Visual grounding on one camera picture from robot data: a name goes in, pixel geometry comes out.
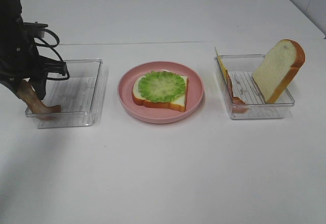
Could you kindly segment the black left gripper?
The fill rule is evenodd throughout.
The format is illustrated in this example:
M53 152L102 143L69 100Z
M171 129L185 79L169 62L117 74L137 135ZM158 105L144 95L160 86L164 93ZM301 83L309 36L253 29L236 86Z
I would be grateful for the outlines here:
M36 48L24 52L21 49L9 49L1 46L1 80L0 83L8 88L18 99L18 88L21 79L30 78L29 84L33 87L39 100L46 95L46 81L48 73L58 73L68 78L68 69L62 60L53 60L38 54Z

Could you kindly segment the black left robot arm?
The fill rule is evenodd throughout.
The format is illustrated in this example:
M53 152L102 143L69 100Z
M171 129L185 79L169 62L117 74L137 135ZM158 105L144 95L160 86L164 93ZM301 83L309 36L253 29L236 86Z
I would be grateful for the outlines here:
M49 73L62 75L62 80L70 75L62 58L56 61L38 52L38 47L56 47L44 41L44 33L57 42L58 36L47 29L47 24L24 22L21 13L20 0L1 0L1 84L16 94L20 84L28 79L42 100Z

